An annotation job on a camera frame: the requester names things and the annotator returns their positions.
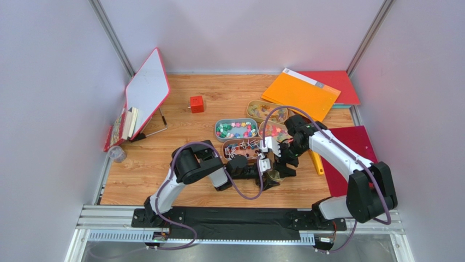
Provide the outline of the beige tray of star candies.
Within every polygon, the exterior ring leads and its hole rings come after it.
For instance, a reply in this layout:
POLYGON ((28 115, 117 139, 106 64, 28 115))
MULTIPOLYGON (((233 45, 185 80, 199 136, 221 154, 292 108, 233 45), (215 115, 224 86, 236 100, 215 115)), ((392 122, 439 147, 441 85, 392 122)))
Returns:
POLYGON ((289 135, 287 132, 286 126, 274 121, 268 121, 266 124, 265 122, 262 122, 260 124, 258 128, 258 136, 262 138, 263 135, 265 135, 266 137, 271 136, 278 142, 292 139, 292 136, 289 135))

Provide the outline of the yellow plastic scoop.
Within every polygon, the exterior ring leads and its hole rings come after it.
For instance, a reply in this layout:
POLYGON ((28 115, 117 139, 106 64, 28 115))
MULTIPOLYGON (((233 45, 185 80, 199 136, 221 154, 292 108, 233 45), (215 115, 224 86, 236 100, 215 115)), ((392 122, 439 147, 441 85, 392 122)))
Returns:
POLYGON ((315 167, 317 174, 320 176, 324 175, 325 172, 324 172, 324 167, 323 167, 323 163, 321 160, 321 156, 312 150, 309 150, 309 155, 311 157, 311 160, 313 162, 313 165, 315 167))

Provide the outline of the grey tray of round candies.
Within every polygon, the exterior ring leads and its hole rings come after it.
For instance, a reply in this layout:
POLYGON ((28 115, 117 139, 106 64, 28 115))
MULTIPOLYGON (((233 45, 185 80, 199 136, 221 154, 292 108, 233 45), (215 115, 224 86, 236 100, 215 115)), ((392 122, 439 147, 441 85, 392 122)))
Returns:
POLYGON ((214 125, 214 134, 220 142, 253 138, 258 135, 258 124, 251 118, 221 119, 214 125))

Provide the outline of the gold round lid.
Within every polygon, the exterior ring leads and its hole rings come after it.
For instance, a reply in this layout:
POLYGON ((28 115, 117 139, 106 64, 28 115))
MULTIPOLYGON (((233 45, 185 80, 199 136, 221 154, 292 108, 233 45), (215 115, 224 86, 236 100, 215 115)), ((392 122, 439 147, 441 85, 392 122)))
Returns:
POLYGON ((280 173, 279 171, 275 170, 275 169, 271 169, 269 170, 267 173, 266 173, 266 177, 271 180, 271 181, 274 181, 274 182, 282 182, 284 181, 284 177, 281 177, 280 176, 280 173))

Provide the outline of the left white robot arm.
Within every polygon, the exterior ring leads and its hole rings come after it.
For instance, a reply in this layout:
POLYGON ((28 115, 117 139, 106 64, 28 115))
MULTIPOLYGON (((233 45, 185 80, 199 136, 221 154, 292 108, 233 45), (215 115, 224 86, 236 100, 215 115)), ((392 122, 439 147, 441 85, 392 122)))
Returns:
POLYGON ((238 154, 226 164, 223 163, 217 150, 210 141, 190 142, 178 148, 172 154, 170 169, 159 189, 149 196, 144 209, 147 216, 160 216, 172 209, 172 205, 184 188, 208 177, 216 190, 222 191, 230 187, 236 188, 234 179, 257 179, 259 192, 256 196, 245 196, 237 190, 240 196, 254 200, 265 190, 263 175, 272 170, 271 160, 267 157, 273 153, 281 156, 281 149, 276 140, 267 137, 259 142, 255 152, 258 154, 254 164, 248 158, 238 154))

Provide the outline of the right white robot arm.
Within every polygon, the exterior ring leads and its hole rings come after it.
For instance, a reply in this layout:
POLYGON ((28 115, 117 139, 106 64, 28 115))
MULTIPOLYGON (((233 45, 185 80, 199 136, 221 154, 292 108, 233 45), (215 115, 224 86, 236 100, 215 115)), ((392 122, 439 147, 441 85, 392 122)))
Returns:
POLYGON ((353 218, 359 223, 377 219, 398 205, 390 167, 362 157, 338 140, 321 122, 309 123, 301 115, 284 122, 292 142, 281 143, 278 163, 296 166, 299 156, 311 150, 329 162, 347 181, 346 195, 329 197, 312 205, 318 218, 353 218))

